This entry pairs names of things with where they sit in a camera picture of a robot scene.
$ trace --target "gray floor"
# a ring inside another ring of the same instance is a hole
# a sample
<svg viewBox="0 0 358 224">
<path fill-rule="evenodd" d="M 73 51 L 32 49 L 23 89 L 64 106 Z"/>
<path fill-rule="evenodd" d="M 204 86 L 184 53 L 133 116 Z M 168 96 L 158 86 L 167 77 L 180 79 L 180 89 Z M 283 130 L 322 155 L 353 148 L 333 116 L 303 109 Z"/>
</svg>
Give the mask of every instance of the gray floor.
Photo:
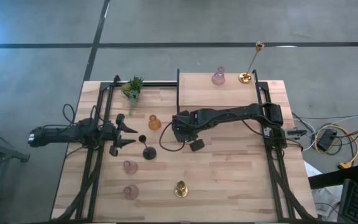
<svg viewBox="0 0 358 224">
<path fill-rule="evenodd" d="M 0 1 L 0 44 L 92 43 L 103 0 Z M 112 0 L 101 42 L 344 42 L 358 41 L 358 0 Z M 174 80 L 183 72 L 244 71 L 254 49 L 99 49 L 91 80 Z M 0 192 L 0 223 L 47 220 L 64 144 L 30 148 L 29 131 L 64 123 L 76 106 L 90 49 L 0 49 L 0 134 L 23 152 Z M 299 116 L 358 114 L 358 47 L 265 48 L 260 79 L 285 80 Z M 308 120 L 318 127 L 332 120 Z M 341 123 L 358 129 L 358 119 Z M 303 153 L 322 172 L 350 159 Z"/>
</svg>

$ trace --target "pink bottle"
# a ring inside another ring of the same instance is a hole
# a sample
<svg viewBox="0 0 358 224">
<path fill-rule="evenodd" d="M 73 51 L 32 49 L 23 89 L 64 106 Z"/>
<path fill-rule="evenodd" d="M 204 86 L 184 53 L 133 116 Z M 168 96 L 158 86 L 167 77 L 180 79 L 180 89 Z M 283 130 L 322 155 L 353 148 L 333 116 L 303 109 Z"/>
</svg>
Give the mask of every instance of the pink bottle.
<svg viewBox="0 0 358 224">
<path fill-rule="evenodd" d="M 122 166 L 124 172 L 128 175 L 135 174 L 137 171 L 137 163 L 135 161 L 125 161 Z"/>
<path fill-rule="evenodd" d="M 214 83 L 215 85 L 222 85 L 225 81 L 223 72 L 224 69 L 222 66 L 220 66 L 218 68 L 218 71 L 215 72 L 215 74 L 212 76 L 212 83 Z"/>
<path fill-rule="evenodd" d="M 139 195 L 139 189 L 135 185 L 130 185 L 124 188 L 124 195 L 128 200 L 135 200 Z"/>
</svg>

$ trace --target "wooden platform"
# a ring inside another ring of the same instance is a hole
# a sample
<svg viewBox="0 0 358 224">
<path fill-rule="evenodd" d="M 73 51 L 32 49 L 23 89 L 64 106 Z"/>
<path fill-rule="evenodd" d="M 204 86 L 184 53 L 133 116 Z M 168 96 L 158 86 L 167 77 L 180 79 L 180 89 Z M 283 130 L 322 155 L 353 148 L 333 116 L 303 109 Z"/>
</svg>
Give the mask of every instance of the wooden platform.
<svg viewBox="0 0 358 224">
<path fill-rule="evenodd" d="M 90 109 L 97 101 L 99 84 L 84 83 L 76 120 L 89 117 Z M 283 81 L 268 81 L 268 85 L 272 101 L 282 107 L 284 128 L 293 128 Z M 277 219 L 262 138 L 240 121 L 220 124 L 200 133 L 206 147 L 197 152 L 191 152 L 189 146 L 180 152 L 168 152 L 158 145 L 158 139 L 172 115 L 176 114 L 176 88 L 144 88 L 134 114 L 129 116 L 128 112 L 127 98 L 120 89 L 115 90 L 111 120 L 118 113 L 124 113 L 127 126 L 139 132 L 123 134 L 122 138 L 137 139 L 140 134 L 146 135 L 147 145 L 156 148 L 157 157 L 146 161 L 142 157 L 144 146 L 139 142 L 120 149 L 118 157 L 112 157 L 108 153 L 111 142 L 106 144 L 94 222 L 267 222 Z M 162 122 L 158 131 L 148 128 L 151 114 L 156 114 Z M 260 130 L 258 123 L 248 123 Z M 163 145 L 172 149 L 180 146 L 170 128 L 164 134 Z M 70 144 L 68 152 L 79 146 Z M 79 191 L 85 157 L 86 149 L 70 155 L 65 161 L 52 218 L 59 216 Z M 139 166 L 136 174 L 124 173 L 122 163 L 125 160 L 136 161 Z M 285 149 L 285 164 L 291 190 L 307 211 L 316 216 L 299 148 L 290 146 Z M 189 188 L 185 198 L 176 198 L 173 194 L 178 180 L 184 180 Z M 139 188 L 136 200 L 124 198 L 122 190 L 130 184 Z"/>
</svg>

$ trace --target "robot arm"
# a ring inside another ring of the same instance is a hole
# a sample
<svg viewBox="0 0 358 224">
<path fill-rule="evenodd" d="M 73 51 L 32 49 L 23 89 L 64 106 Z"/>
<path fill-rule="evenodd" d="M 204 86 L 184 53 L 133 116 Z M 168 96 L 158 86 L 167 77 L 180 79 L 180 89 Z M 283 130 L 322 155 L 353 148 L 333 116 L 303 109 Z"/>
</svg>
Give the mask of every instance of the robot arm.
<svg viewBox="0 0 358 224">
<path fill-rule="evenodd" d="M 124 124 L 124 118 L 123 114 L 119 114 L 116 119 L 117 127 L 110 121 L 107 121 L 104 122 L 101 129 L 98 129 L 97 122 L 93 118 L 83 119 L 65 128 L 37 127 L 30 132 L 28 143 L 31 147 L 40 147 L 56 142 L 79 142 L 84 147 L 97 148 L 101 145 L 101 141 L 113 141 L 110 147 L 110 154 L 117 156 L 118 148 L 136 142 L 136 140 L 132 139 L 121 139 L 121 131 L 125 133 L 137 133 L 137 131 L 128 128 Z"/>
<path fill-rule="evenodd" d="M 253 103 L 249 106 L 228 110 L 200 109 L 192 112 L 182 111 L 172 117 L 172 130 L 178 142 L 194 141 L 190 144 L 192 151 L 204 147 L 202 139 L 197 140 L 198 133 L 215 127 L 219 123 L 253 119 L 271 129 L 270 138 L 274 145 L 287 147 L 283 116 L 280 105 Z"/>
</svg>

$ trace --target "small vase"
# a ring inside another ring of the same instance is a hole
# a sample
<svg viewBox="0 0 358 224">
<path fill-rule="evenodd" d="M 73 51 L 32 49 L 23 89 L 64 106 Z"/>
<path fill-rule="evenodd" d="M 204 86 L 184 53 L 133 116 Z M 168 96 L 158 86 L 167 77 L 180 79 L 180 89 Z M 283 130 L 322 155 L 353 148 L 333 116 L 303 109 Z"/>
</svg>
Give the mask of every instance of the small vase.
<svg viewBox="0 0 358 224">
<path fill-rule="evenodd" d="M 137 171 L 137 163 L 134 161 L 125 161 L 122 165 L 124 172 L 128 175 L 135 174 Z"/>
<path fill-rule="evenodd" d="M 139 195 L 139 189 L 135 185 L 124 188 L 124 196 L 128 200 L 135 200 Z"/>
<path fill-rule="evenodd" d="M 149 128 L 153 131 L 161 128 L 161 121 L 154 114 L 149 117 Z"/>
<path fill-rule="evenodd" d="M 218 68 L 218 71 L 215 72 L 215 74 L 212 76 L 212 83 L 214 83 L 215 85 L 222 85 L 225 81 L 224 79 L 224 73 L 223 73 L 224 69 L 222 66 L 220 66 Z"/>
</svg>

